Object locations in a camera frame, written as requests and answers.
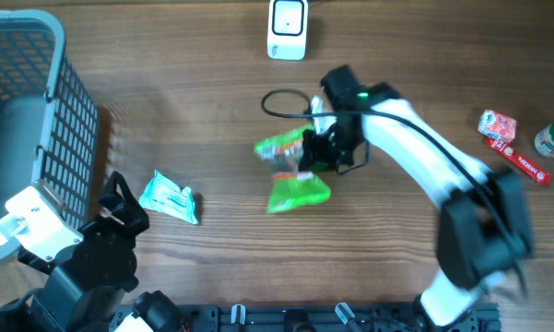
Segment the light blue small packet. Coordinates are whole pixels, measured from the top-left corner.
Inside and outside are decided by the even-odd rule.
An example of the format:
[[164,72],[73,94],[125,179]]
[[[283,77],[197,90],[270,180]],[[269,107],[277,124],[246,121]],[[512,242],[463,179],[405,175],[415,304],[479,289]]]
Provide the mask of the light blue small packet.
[[138,203],[142,208],[154,210],[197,225],[195,199],[192,189],[180,187],[161,172],[155,171]]

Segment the green clear snack bag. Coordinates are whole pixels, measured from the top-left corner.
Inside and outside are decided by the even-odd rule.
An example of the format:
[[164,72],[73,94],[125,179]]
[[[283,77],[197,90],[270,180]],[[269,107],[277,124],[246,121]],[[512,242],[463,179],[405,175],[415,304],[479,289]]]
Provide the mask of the green clear snack bag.
[[306,124],[285,134],[271,136],[254,145],[254,153],[272,165],[273,187],[266,213],[277,214],[305,206],[319,205],[331,196],[330,187],[315,173],[301,171],[303,137],[314,126]]

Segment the small red sauce sachet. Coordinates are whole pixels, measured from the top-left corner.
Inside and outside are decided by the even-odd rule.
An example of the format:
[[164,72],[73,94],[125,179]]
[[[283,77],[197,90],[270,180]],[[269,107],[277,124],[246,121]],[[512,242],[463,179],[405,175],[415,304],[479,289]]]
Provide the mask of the small red sauce sachet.
[[517,122],[507,115],[485,110],[479,119],[477,130],[480,134],[505,143],[512,143],[516,137]]

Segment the red Nescafe coffee stick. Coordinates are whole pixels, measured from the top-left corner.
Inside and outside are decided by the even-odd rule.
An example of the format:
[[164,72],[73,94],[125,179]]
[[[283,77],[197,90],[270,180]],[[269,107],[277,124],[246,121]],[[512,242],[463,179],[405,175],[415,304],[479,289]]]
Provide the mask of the red Nescafe coffee stick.
[[549,172],[541,169],[538,165],[517,151],[510,144],[489,137],[486,137],[484,142],[487,147],[499,153],[512,165],[516,166],[519,170],[532,178],[537,184],[548,185],[551,182],[552,175]]

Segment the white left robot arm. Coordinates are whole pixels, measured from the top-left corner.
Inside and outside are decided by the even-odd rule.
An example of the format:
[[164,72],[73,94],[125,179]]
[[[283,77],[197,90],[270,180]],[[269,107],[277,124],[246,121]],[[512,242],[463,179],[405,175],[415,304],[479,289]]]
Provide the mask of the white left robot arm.
[[47,275],[41,288],[0,307],[0,331],[106,331],[126,293],[138,285],[136,237],[149,217],[124,177],[113,172],[99,203],[110,216],[79,228],[83,239],[41,258],[26,247],[18,262]]

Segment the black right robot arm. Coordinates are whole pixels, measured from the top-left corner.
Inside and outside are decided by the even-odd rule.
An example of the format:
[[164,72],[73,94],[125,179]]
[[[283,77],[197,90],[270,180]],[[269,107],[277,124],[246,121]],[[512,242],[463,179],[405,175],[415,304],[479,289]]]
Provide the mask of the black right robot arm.
[[424,191],[438,211],[439,270],[416,300],[415,326],[442,331],[469,314],[509,271],[521,275],[534,250],[525,190],[510,169],[491,170],[456,148],[387,83],[365,86],[349,65],[320,81],[333,110],[313,106],[305,116],[301,170],[338,174],[358,169],[358,146],[391,157]]

